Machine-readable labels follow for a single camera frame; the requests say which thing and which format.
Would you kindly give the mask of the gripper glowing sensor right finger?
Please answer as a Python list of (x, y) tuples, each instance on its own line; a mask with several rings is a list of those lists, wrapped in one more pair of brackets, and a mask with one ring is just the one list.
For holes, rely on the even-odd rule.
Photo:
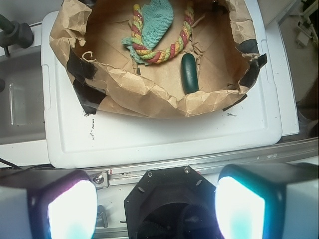
[(319, 167), (226, 165), (216, 186), (215, 211), (226, 239), (317, 239)]

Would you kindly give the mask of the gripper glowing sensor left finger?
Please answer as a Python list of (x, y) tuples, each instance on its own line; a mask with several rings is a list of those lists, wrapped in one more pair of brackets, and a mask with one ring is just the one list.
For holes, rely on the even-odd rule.
[(79, 169), (2, 170), (2, 239), (90, 239), (97, 191)]

